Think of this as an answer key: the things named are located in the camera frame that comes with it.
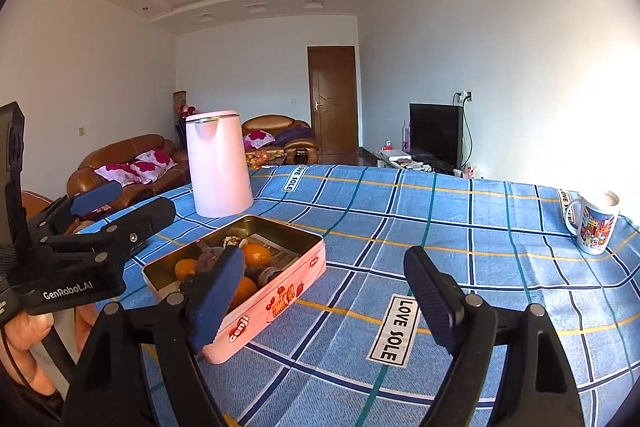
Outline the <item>left human hand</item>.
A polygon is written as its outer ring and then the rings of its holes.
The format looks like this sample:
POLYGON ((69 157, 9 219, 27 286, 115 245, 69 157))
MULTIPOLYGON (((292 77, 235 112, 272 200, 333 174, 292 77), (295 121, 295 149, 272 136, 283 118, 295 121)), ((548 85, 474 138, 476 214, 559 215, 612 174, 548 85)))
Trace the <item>left human hand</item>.
POLYGON ((17 384, 29 383, 40 395, 59 392, 62 398, 70 384, 54 366, 41 341, 55 329, 74 362, 96 323, 99 310, 94 303, 42 315, 17 314, 3 327, 6 344, 1 345, 1 362, 17 384))

